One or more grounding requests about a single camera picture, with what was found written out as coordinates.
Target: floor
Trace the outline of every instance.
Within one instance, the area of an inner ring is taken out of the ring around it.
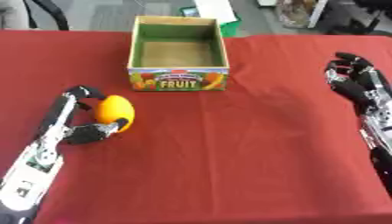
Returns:
[[[136,15],[179,16],[179,9],[194,5],[193,0],[53,0],[65,13],[73,30],[78,31],[115,31],[132,30]],[[258,8],[256,0],[230,0],[233,9],[241,17],[238,37],[256,34],[320,34],[331,25],[345,23],[348,15],[363,22],[369,16],[350,0],[330,0],[329,12],[315,29],[289,29],[278,21],[274,8]],[[56,30],[53,20],[38,6],[31,4],[33,17],[40,29]],[[377,27],[392,32],[392,21],[384,18]]]

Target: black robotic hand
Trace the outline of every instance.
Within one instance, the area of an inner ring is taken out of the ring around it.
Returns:
[[[106,96],[86,86],[71,87],[62,93],[39,125],[32,142],[0,180],[0,224],[33,222],[42,198],[64,164],[57,149],[60,142],[86,144],[99,141],[128,123],[127,119],[119,117],[109,124],[72,126],[71,121],[78,109],[90,109],[81,102],[84,98],[104,100]]]
[[[325,76],[333,91],[350,100],[360,118],[360,133],[374,168],[392,196],[392,91],[380,70],[367,59],[338,52]]]

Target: red table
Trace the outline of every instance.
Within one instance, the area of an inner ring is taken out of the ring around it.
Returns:
[[[391,223],[352,105],[323,75],[336,51],[390,75],[391,41],[231,38],[227,91],[137,93],[125,69],[129,33],[3,31],[0,175],[55,96],[85,84],[129,98],[135,123],[107,141],[61,148],[66,164],[38,224]]]

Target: robotic hand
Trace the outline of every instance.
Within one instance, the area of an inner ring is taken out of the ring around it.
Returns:
[[[0,184],[0,223],[32,223],[39,203],[63,165],[56,147],[61,141],[86,144],[105,139],[128,123],[119,118],[111,124],[92,123],[71,127],[77,108],[90,109],[83,98],[104,100],[98,90],[77,86],[59,96],[38,128],[32,143],[24,148]]]
[[[392,196],[391,86],[368,60],[344,52],[336,57],[325,70],[326,82],[353,103],[374,168]]]

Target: fruit box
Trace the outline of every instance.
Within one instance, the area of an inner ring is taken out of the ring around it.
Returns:
[[[135,90],[224,90],[228,69],[215,19],[136,17],[128,64]]]

